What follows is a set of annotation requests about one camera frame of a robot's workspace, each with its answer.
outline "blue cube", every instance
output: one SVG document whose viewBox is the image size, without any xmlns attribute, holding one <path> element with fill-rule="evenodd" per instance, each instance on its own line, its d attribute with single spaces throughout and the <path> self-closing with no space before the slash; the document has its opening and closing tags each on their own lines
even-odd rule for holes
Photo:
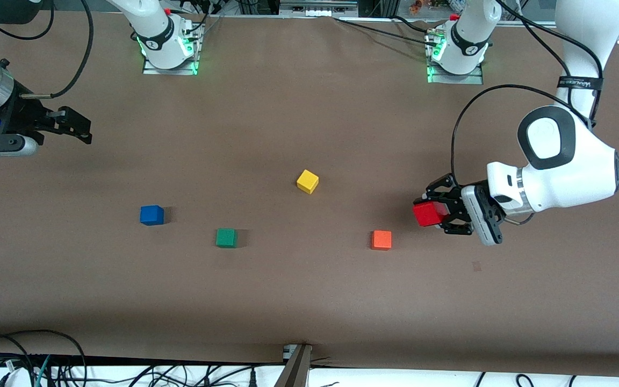
<svg viewBox="0 0 619 387">
<path fill-rule="evenodd" d="M 164 224 L 164 209 L 160 206 L 141 206 L 140 223 L 145 226 L 158 226 Z"/>
</svg>

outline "red block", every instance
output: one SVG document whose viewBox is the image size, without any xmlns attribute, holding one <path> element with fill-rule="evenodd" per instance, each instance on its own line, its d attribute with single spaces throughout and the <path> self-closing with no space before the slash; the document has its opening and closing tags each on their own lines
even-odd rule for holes
<svg viewBox="0 0 619 387">
<path fill-rule="evenodd" d="M 449 215 L 445 205 L 438 202 L 424 202 L 414 205 L 412 212 L 415 213 L 417 223 L 422 227 L 438 225 Z"/>
</svg>

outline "orange block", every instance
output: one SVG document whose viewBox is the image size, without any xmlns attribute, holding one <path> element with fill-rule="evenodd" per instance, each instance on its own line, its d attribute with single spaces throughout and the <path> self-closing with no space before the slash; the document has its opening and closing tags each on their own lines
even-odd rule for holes
<svg viewBox="0 0 619 387">
<path fill-rule="evenodd" d="M 391 242 L 391 231 L 374 230 L 371 233 L 372 250 L 390 250 L 393 247 Z"/>
</svg>

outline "yellow block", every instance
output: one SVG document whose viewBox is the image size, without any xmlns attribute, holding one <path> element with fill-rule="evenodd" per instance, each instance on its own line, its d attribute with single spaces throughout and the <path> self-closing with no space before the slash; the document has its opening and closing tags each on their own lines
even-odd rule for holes
<svg viewBox="0 0 619 387">
<path fill-rule="evenodd" d="M 297 183 L 299 189 L 302 189 L 302 191 L 312 195 L 312 192 L 314 192 L 316 186 L 319 185 L 319 176 L 305 169 L 298 178 Z"/>
</svg>

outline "strap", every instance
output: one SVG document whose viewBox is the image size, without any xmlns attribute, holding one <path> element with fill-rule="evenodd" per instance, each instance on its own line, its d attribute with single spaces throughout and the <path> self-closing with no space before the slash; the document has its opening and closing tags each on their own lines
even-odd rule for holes
<svg viewBox="0 0 619 387">
<path fill-rule="evenodd" d="M 167 29 L 164 30 L 161 34 L 158 34 L 155 37 L 143 37 L 140 34 L 138 35 L 138 39 L 142 42 L 143 46 L 151 51 L 159 51 L 162 49 L 162 45 L 171 39 L 172 35 L 174 35 L 174 20 L 172 18 L 167 17 L 169 20 L 169 25 L 167 25 Z"/>
<path fill-rule="evenodd" d="M 603 78 L 589 78 L 587 76 L 561 76 L 558 79 L 559 88 L 601 90 Z"/>
<path fill-rule="evenodd" d="M 463 39 L 460 34 L 457 33 L 457 23 L 452 25 L 450 29 L 450 37 L 455 46 L 460 47 L 464 56 L 474 56 L 480 49 L 484 48 L 488 39 L 482 42 L 470 42 Z"/>
</svg>

